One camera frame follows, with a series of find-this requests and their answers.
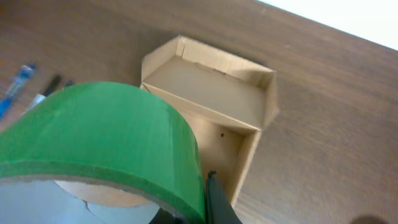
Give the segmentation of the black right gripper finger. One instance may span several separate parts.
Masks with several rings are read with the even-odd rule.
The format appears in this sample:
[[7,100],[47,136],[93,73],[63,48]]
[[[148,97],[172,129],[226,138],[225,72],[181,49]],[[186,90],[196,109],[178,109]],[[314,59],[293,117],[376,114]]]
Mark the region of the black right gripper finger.
[[207,224],[242,224],[215,175],[216,171],[209,171],[206,180]]

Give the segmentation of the green tape roll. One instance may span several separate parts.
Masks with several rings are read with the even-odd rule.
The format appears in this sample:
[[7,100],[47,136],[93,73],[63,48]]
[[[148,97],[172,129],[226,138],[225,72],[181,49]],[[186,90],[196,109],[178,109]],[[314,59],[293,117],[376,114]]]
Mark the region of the green tape roll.
[[96,82],[57,91],[1,133],[1,180],[70,180],[142,194],[205,222],[195,135],[161,98]]

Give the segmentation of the brown cardboard box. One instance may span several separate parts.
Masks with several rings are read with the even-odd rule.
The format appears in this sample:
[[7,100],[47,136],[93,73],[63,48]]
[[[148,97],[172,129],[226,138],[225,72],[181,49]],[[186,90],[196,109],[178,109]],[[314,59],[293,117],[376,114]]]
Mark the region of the brown cardboard box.
[[172,105],[235,204],[263,132],[279,113],[274,70],[178,36],[142,60],[141,88]]

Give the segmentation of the black white Sharpie marker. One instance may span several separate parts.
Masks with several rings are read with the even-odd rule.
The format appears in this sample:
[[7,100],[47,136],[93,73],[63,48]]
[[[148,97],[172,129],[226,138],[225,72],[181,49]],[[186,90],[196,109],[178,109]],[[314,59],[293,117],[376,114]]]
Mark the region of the black white Sharpie marker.
[[48,83],[48,85],[44,88],[44,90],[41,93],[36,94],[30,105],[22,113],[22,115],[24,116],[28,111],[37,106],[41,101],[43,101],[44,99],[46,99],[46,97],[53,93],[57,89],[61,81],[62,76],[60,74],[56,74]]

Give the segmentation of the blue gel pen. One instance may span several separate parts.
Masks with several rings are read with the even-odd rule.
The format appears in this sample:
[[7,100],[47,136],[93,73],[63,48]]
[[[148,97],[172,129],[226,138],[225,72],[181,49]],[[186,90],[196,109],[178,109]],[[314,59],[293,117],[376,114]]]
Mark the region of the blue gel pen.
[[16,76],[4,96],[1,98],[1,118],[7,113],[19,93],[23,90],[26,83],[34,76],[37,66],[34,63],[22,65],[18,69]]

